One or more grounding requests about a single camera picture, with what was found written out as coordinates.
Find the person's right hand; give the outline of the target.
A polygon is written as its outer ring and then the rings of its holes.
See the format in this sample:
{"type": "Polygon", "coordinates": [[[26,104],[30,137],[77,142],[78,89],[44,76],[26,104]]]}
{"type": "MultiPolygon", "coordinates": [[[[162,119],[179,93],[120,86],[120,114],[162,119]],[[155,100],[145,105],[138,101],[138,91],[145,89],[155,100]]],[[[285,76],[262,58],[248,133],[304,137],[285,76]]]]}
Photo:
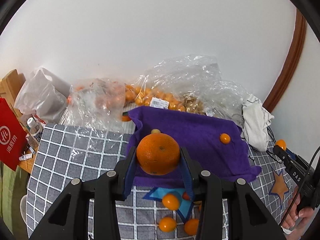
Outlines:
{"type": "Polygon", "coordinates": [[[292,205],[291,210],[282,224],[286,239],[301,239],[319,211],[319,207],[315,210],[310,207],[305,207],[298,212],[297,205],[299,203],[300,194],[297,196],[295,203],[292,205]]]}

